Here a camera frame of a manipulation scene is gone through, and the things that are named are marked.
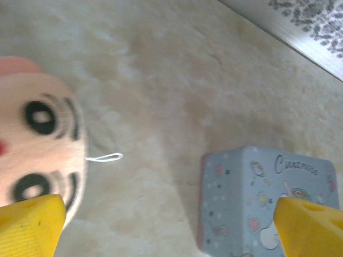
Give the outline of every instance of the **blue box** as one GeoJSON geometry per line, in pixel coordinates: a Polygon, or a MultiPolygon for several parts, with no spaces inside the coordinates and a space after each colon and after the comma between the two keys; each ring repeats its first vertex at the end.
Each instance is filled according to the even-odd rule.
{"type": "Polygon", "coordinates": [[[202,158],[198,246],[210,257],[285,256],[273,222],[280,197],[339,208],[330,161],[246,146],[202,158]]]}

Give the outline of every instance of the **red cheek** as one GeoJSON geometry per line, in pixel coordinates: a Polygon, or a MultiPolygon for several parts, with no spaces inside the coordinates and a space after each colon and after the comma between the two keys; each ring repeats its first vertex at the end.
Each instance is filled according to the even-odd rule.
{"type": "Polygon", "coordinates": [[[3,140],[0,140],[0,156],[4,155],[7,151],[6,144],[3,140]]]}

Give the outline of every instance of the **patterned rug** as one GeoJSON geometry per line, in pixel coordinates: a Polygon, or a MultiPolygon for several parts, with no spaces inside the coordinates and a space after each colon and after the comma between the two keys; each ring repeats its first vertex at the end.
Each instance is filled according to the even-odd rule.
{"type": "Polygon", "coordinates": [[[343,80],[343,0],[220,0],[343,80]]]}

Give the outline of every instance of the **yellow plastic piece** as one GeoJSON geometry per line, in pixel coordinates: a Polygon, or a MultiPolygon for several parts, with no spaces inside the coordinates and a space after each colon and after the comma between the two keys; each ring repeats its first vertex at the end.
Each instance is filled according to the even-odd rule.
{"type": "Polygon", "coordinates": [[[62,197],[54,194],[0,208],[0,256],[54,256],[65,216],[62,197]]]}
{"type": "Polygon", "coordinates": [[[343,211],[280,198],[274,222],[286,257],[343,256],[343,211]]]}

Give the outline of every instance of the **white string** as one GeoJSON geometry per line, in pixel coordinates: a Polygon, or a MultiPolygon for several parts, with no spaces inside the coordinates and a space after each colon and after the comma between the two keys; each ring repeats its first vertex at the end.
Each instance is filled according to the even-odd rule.
{"type": "Polygon", "coordinates": [[[108,155],[99,156],[99,157],[87,157],[85,159],[90,162],[113,162],[113,161],[118,161],[121,158],[123,158],[123,154],[113,153],[113,154],[108,154],[108,155]]]}

